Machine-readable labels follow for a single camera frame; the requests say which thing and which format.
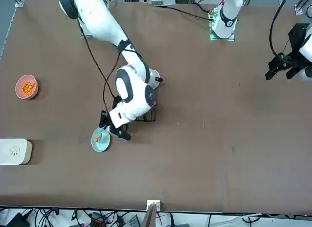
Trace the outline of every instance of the floor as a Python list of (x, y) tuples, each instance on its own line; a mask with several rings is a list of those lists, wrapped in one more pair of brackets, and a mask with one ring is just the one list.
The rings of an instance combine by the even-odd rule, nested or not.
[[(16, 213), (20, 212), (23, 213), (25, 209), (8, 209), (0, 213), (0, 225), (7, 224), (15, 215)], [(31, 227), (35, 226), (35, 215), (37, 210), (34, 210), (28, 217), (28, 222), (30, 223)], [(60, 214), (58, 216), (51, 215), (49, 216), (49, 220), (55, 227), (71, 227), (76, 226), (77, 220), (72, 220), (72, 214), (73, 210), (61, 210)], [(102, 211), (102, 214), (105, 215), (109, 212)], [(142, 223), (144, 218), (144, 213), (142, 212), (130, 212), (124, 216), (124, 221), (127, 223), (134, 215), (138, 216), (138, 219), (140, 223)], [(82, 224), (88, 224), (90, 223), (90, 218), (83, 212), (78, 211), (77, 213), (79, 223)], [(170, 225), (170, 216), (168, 213), (160, 212), (159, 216), (161, 217), (161, 222), (159, 218), (156, 220), (156, 227), (166, 227), (167, 225)], [(39, 226), (39, 221), (42, 218), (42, 215), (40, 212), (37, 216), (37, 226)], [(173, 218), (175, 225), (179, 227), (179, 225), (182, 224), (189, 224), (188, 226), (191, 227), (207, 227), (208, 226), (208, 219), (209, 215), (204, 214), (181, 214), (181, 213), (173, 213)], [(237, 220), (236, 222), (233, 222), (232, 224), (224, 223), (220, 224), (220, 222), (232, 220), (235, 218), (234, 216), (219, 216), (219, 215), (212, 215), (210, 227), (219, 226), (219, 227), (248, 227), (250, 226), (247, 223), (244, 223), (241, 219)], [(112, 218), (109, 218), (109, 221), (115, 221), (116, 217), (112, 220)], [(290, 219), (277, 219), (277, 218), (261, 218), (259, 221), (252, 223), (252, 227), (309, 227), (311, 226), (311, 221), (305, 221), (305, 220), (290, 220)], [(125, 227), (132, 227), (132, 225), (126, 224)]]
[[(209, 3), (209, 4), (219, 4), (221, 0), (204, 0), (203, 3)], [(294, 6), (296, 2), (299, 0), (288, 0), (286, 3), (287, 6)], [(282, 0), (251, 0), (250, 6), (271, 6), (271, 5), (279, 5), (282, 2)], [(13, 0), (0, 0), (0, 54), (2, 53), (2, 50), (4, 48), (7, 31), (15, 10), (15, 2)], [(18, 209), (8, 209), (5, 211), (0, 212), (0, 224), (5, 225), (7, 224), (17, 212), (23, 212), (23, 210)], [(34, 226), (34, 218), (35, 218), (35, 212), (31, 213), (28, 220), (31, 223), (31, 226)], [(66, 227), (66, 226), (73, 226), (76, 225), (76, 220), (71, 221), (72, 219), (72, 210), (62, 210), (60, 212), (60, 216), (57, 218), (52, 217), (51, 222), (54, 224), (54, 226), (60, 226), (60, 227)], [(132, 216), (134, 216), (136, 213), (129, 213), (125, 216), (125, 221), (129, 220)], [(144, 214), (143, 213), (137, 213), (140, 221), (143, 220)], [(157, 220), (158, 227), (160, 226), (167, 226), (170, 224), (170, 217), (167, 213), (161, 213), (162, 217), (162, 224), (159, 221), (159, 218)], [(207, 226), (207, 220), (208, 215), (203, 214), (173, 214), (175, 224), (186, 224), (188, 223), (190, 226), (196, 226), (196, 227), (204, 227)], [(211, 226), (213, 223), (221, 222), (225, 220), (232, 219), (233, 217), (230, 216), (217, 216), (214, 215), (211, 218)], [(78, 219), (80, 223), (87, 223), (90, 221), (89, 217), (85, 215), (82, 211), (78, 212)], [(244, 223), (243, 221), (237, 221), (233, 226), (237, 227), (247, 227), (248, 224)], [(271, 219), (271, 218), (261, 218), (258, 222), (255, 222), (252, 224), (254, 227), (261, 227), (261, 226), (274, 226), (274, 227), (290, 227), (290, 226), (298, 226), (298, 227), (305, 227), (305, 226), (311, 226), (310, 221), (304, 221), (304, 220), (289, 220), (289, 219)]]

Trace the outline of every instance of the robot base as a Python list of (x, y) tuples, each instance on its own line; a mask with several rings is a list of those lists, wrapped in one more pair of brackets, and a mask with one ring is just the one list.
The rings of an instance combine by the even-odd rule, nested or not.
[[(210, 19), (216, 19), (215, 13), (214, 11), (212, 11), (212, 13), (208, 14), (208, 18)], [(221, 38), (219, 37), (213, 30), (212, 30), (212, 26), (214, 24), (214, 21), (209, 21), (209, 40), (211, 41), (235, 41), (235, 33), (233, 31), (232, 35), (230, 35), (228, 38)]]

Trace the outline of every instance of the brown mat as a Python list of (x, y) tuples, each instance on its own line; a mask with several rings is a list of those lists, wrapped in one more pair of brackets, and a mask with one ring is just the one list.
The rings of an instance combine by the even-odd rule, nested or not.
[[(264, 76), (277, 8), (244, 7), (236, 42), (210, 42), (206, 21), (174, 10), (111, 10), (164, 78), (156, 122), (131, 124), (130, 143), (113, 139), (95, 153), (103, 79), (58, 2), (27, 1), (0, 62), (0, 137), (30, 139), (34, 150), (28, 165), (0, 167), (0, 203), (145, 209), (146, 199), (160, 199), (164, 210), (311, 214), (312, 85)], [(283, 9), (277, 51), (297, 22), (293, 8)], [(108, 73), (117, 50), (90, 45)], [(31, 101), (14, 93), (23, 74), (39, 80)]]

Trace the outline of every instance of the light blue plate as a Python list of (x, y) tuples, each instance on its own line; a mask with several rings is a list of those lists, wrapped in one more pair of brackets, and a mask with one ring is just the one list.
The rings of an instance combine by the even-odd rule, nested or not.
[[(100, 140), (95, 142), (94, 138), (99, 134), (100, 134)], [(111, 138), (111, 135), (105, 132), (104, 129), (97, 128), (96, 130), (94, 130), (92, 137), (91, 137), (91, 146), (93, 150), (95, 150), (96, 152), (105, 151), (109, 146), (110, 138)]]

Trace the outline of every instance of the bowl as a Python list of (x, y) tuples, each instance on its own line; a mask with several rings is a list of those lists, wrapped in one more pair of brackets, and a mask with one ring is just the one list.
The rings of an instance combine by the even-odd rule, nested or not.
[[(35, 82), (36, 83), (35, 90), (28, 96), (24, 96), (23, 92), (21, 90), (21, 87), (25, 82), (31, 82), (31, 83)], [(21, 78), (19, 78), (19, 80), (16, 82), (15, 93), (16, 93), (16, 96), (18, 96), (20, 99), (32, 99), (33, 97), (35, 97), (37, 92), (38, 92), (38, 82), (37, 82), (36, 78), (32, 75), (24, 75)]]

